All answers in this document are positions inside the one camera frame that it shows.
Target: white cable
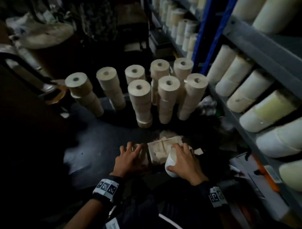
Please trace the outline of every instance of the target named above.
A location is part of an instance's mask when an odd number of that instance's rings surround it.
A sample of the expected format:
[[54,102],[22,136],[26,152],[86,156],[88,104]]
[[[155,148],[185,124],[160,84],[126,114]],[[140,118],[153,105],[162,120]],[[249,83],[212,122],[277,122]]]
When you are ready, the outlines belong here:
[[180,227],[177,223],[175,223],[174,221],[170,220],[169,218],[165,217],[162,214],[158,214],[158,216],[160,218],[162,218],[163,220],[167,221],[169,224],[173,225],[174,227],[176,227],[177,229],[183,229],[182,227]]

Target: patterned fabric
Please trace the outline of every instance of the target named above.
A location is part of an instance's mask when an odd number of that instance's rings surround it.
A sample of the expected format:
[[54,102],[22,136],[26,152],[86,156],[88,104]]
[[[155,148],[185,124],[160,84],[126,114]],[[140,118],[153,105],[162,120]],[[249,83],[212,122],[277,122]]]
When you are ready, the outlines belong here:
[[117,16],[111,4],[109,0],[80,4],[83,31],[94,41],[117,38]]

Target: wristband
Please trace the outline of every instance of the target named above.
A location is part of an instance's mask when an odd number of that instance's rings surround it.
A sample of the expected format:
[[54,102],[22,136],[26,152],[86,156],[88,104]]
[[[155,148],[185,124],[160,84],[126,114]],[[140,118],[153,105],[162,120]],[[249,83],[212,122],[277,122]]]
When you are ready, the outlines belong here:
[[113,206],[122,199],[124,180],[118,176],[108,176],[102,179],[92,192],[92,199],[102,202],[104,205]]

